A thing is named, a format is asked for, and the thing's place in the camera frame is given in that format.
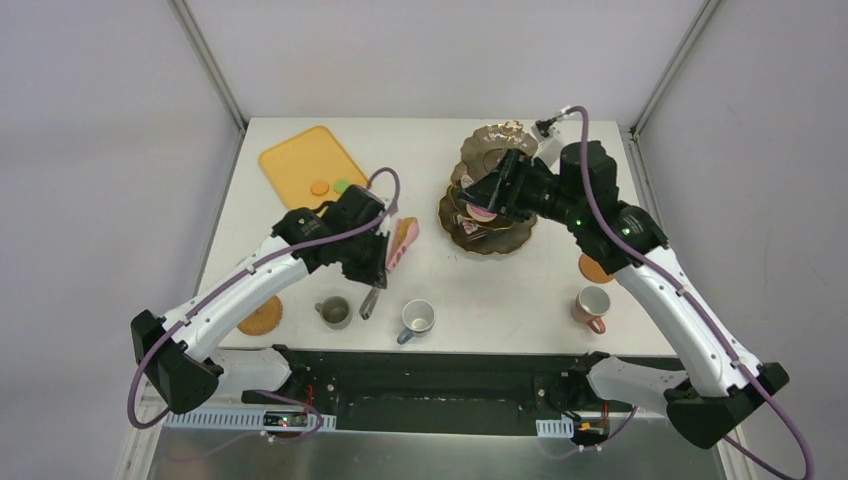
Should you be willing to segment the pink handled metal tongs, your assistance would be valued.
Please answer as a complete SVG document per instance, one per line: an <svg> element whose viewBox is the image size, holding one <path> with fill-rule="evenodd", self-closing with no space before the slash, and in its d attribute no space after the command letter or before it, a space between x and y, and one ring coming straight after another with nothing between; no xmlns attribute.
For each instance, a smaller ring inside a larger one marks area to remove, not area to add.
<svg viewBox="0 0 848 480"><path fill-rule="evenodd" d="M391 236L385 262L386 272L392 272L400 263L410 246L420 234L419 222L416 217L404 217L397 221L395 231Z"/></svg>

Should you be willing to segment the white striped donut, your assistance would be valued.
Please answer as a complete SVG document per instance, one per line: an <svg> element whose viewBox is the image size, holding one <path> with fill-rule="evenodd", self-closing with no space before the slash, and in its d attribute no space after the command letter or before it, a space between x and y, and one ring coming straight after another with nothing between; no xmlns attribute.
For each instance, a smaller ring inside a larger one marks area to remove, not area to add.
<svg viewBox="0 0 848 480"><path fill-rule="evenodd" d="M469 175L464 174L460 177L459 185L462 189L466 189L473 184L474 180Z"/></svg>

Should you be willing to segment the pink frosted donut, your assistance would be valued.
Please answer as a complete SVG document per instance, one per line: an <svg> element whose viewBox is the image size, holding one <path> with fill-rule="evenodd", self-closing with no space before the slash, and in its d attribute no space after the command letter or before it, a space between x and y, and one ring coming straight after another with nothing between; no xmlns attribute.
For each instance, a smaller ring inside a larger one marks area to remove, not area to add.
<svg viewBox="0 0 848 480"><path fill-rule="evenodd" d="M489 212L472 204L466 205L466 211L468 216L478 223L489 223L497 218L495 213Z"/></svg>

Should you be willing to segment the dark chocolate cake piece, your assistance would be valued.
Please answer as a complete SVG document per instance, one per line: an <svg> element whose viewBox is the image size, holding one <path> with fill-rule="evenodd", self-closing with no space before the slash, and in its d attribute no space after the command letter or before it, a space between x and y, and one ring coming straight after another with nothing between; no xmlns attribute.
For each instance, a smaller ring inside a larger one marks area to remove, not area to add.
<svg viewBox="0 0 848 480"><path fill-rule="evenodd" d="M479 225L473 221L463 221L460 224L460 228L467 238L472 238L473 236L478 235L480 230Z"/></svg>

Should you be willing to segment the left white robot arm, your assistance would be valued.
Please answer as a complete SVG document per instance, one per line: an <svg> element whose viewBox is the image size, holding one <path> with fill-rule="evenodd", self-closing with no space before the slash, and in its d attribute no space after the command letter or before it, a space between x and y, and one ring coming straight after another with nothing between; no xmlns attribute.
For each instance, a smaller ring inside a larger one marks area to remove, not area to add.
<svg viewBox="0 0 848 480"><path fill-rule="evenodd" d="M288 211L271 233L226 277L161 316L144 310L130 324L137 369L127 412L134 426L139 384L147 379L169 413L190 412L217 390L223 368L211 359L221 341L268 299L317 269L338 264L343 277L372 287L387 285L389 236L381 226L397 211L359 185L318 208Z"/></svg>

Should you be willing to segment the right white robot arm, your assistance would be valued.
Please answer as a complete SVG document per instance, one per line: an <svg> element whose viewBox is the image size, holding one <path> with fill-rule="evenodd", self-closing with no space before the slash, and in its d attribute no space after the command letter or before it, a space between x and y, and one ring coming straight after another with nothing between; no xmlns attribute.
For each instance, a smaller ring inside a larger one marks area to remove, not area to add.
<svg viewBox="0 0 848 480"><path fill-rule="evenodd" d="M616 161L591 141L565 146L557 171L510 149L459 196L512 221L536 216L564 225L641 305L682 363L670 371L587 354L567 374L565 408L590 410L604 400L638 406L664 415L690 444L711 448L784 387L788 374L730 335L688 284L652 217L618 193Z"/></svg>

